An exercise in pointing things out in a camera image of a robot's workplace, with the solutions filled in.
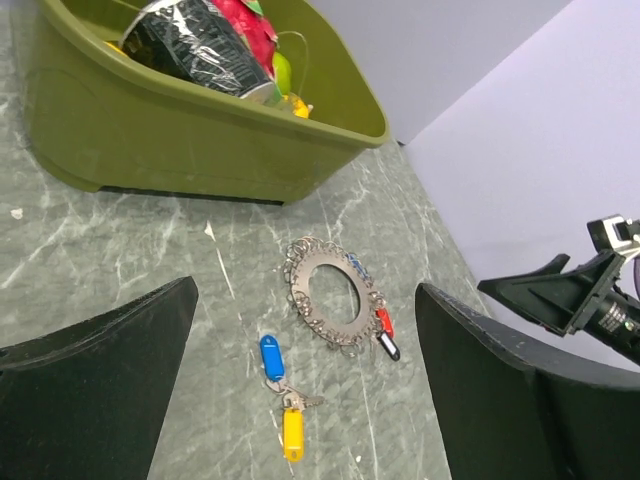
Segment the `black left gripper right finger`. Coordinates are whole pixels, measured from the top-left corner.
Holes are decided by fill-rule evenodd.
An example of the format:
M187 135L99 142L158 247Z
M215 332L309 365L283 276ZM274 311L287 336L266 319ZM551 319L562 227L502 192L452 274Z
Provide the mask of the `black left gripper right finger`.
M455 479L639 477L639 375L557 349L430 283L420 348Z

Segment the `yellow key tag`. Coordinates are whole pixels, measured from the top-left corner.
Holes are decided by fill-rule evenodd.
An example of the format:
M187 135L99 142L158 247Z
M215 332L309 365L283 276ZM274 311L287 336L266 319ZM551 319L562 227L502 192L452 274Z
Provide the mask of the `yellow key tag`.
M283 413L283 452L290 462L304 457L304 415L301 410L286 408Z

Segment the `blue key tag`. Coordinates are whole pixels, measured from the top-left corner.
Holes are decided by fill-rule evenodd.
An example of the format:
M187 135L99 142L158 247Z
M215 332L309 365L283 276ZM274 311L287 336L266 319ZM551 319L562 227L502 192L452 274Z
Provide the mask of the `blue key tag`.
M279 382L285 377L285 366L278 341L273 335L264 335L259 346L267 379Z

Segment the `red key tag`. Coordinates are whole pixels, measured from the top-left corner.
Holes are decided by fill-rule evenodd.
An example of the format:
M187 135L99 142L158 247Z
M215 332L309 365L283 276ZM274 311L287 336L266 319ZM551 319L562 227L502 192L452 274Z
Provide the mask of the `red key tag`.
M394 337L394 329L390 314L386 308L378 308L376 311L376 316L380 321L382 330L390 337Z

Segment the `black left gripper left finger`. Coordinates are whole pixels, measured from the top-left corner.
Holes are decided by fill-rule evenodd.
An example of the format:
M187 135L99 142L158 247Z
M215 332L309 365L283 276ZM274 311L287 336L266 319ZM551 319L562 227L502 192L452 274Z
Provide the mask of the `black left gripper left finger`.
M3 348L2 478L147 478L197 300L156 290Z

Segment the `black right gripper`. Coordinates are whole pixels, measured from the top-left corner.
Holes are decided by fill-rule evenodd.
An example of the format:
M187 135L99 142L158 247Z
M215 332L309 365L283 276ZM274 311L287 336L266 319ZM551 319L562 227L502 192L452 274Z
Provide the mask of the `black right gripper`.
M570 271L566 254L522 275L482 280L478 290L523 319L558 335L584 330L639 363L639 301L614 292L624 258L599 253Z

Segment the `black key tag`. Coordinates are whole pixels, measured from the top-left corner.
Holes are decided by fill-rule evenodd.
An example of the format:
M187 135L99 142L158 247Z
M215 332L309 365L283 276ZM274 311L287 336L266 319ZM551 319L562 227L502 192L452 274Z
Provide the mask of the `black key tag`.
M386 331L382 331L377 336L377 339L378 339L379 343L381 344L381 346L384 348L384 350L387 353L387 355L393 361L399 361L400 360L401 353L400 353L399 347L395 343L394 339Z

